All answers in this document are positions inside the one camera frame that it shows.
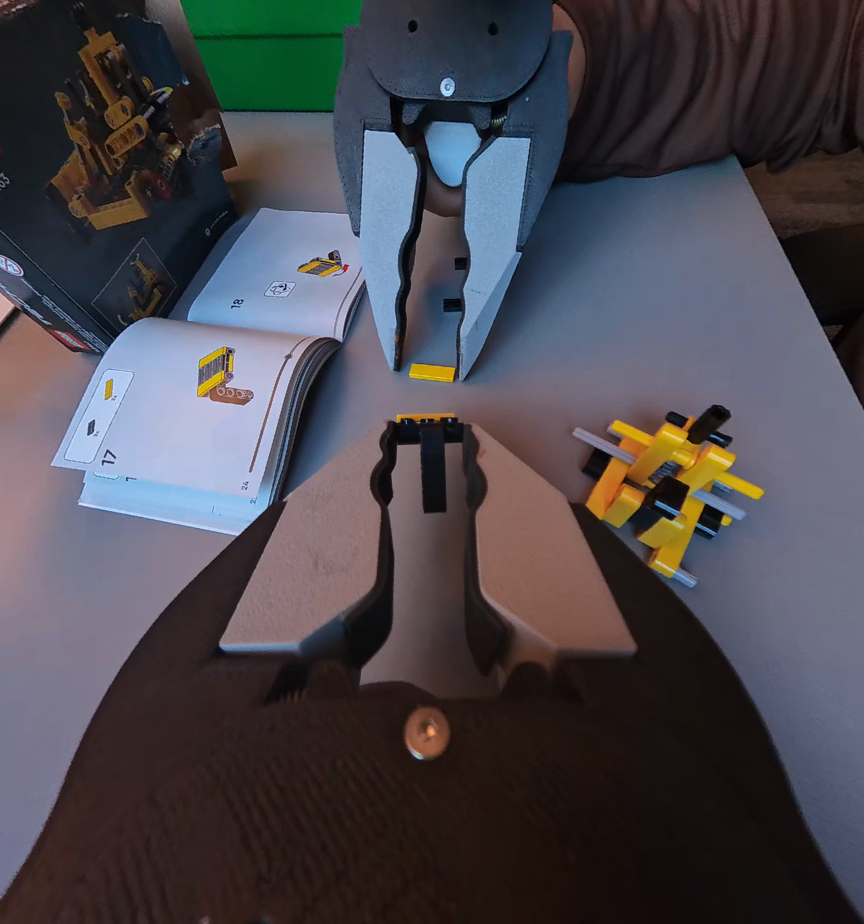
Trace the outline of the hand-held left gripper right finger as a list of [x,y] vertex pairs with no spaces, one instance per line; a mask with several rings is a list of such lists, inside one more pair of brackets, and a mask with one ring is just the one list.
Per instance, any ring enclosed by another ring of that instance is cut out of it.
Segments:
[[637,650],[565,495],[477,424],[463,431],[465,632],[484,675]]

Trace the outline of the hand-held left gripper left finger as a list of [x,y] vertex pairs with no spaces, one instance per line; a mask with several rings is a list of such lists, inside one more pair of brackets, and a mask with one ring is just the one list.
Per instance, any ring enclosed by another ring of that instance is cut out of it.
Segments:
[[219,647],[359,670],[392,627],[388,505],[395,464],[380,422],[288,496]]

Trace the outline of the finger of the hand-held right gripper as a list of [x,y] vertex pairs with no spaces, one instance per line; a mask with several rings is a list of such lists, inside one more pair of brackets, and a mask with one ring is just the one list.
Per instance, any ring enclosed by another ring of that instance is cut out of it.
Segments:
[[363,134],[360,249],[376,330],[392,371],[406,333],[406,300],[422,223],[424,167],[393,132]]
[[496,137],[464,171],[462,227],[469,247],[458,332],[458,376],[468,377],[518,265],[518,231],[530,141]]

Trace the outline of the black lego plate assembly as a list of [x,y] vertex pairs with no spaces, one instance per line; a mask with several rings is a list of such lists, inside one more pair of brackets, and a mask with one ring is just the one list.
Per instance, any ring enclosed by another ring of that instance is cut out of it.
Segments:
[[464,424],[453,414],[398,415],[396,426],[399,445],[420,446],[424,513],[447,512],[446,445],[462,443]]

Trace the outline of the person's right forearm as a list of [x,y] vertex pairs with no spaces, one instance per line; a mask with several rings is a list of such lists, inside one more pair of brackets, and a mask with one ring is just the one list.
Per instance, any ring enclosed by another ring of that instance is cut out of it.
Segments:
[[864,1],[560,2],[585,53],[557,178],[864,152]]

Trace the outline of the yellow and black lego assembly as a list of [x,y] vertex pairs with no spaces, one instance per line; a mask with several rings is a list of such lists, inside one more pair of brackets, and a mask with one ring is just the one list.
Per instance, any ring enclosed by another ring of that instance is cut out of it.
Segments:
[[572,436],[592,448],[582,472],[594,482],[586,508],[613,527],[629,526],[650,550],[647,564],[662,578],[694,588],[683,565],[694,537],[712,539],[746,516],[732,493],[759,500],[763,489],[731,472],[737,456],[723,432],[731,413],[713,405],[698,417],[669,412],[655,433],[613,421],[615,441],[581,427]]

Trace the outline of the lego instruction booklet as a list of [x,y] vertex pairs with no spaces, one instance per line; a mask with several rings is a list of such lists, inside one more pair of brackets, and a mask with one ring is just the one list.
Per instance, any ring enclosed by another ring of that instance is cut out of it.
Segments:
[[237,535],[282,490],[302,407],[364,289],[348,216],[260,209],[174,319],[104,354],[52,464],[79,504]]

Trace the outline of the dark lego set box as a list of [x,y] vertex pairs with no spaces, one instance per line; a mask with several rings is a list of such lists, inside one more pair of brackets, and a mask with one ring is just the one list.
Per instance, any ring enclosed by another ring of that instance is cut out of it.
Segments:
[[104,353],[237,218],[218,103],[145,2],[0,2],[0,292]]

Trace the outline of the person's right hand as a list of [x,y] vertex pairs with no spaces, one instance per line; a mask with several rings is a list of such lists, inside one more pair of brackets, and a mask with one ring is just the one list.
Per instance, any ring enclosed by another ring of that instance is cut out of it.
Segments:
[[442,217],[460,217],[463,191],[461,187],[450,187],[438,176],[426,175],[424,210]]

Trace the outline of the green plastic bin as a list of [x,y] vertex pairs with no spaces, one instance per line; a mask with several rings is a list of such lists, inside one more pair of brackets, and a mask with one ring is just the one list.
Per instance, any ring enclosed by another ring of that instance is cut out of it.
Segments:
[[331,112],[360,1],[183,1],[226,111]]

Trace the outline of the person's brown clothed body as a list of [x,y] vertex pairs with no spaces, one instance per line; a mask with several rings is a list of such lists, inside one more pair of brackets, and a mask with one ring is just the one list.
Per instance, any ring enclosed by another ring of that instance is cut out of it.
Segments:
[[790,237],[782,248],[864,408],[864,224]]

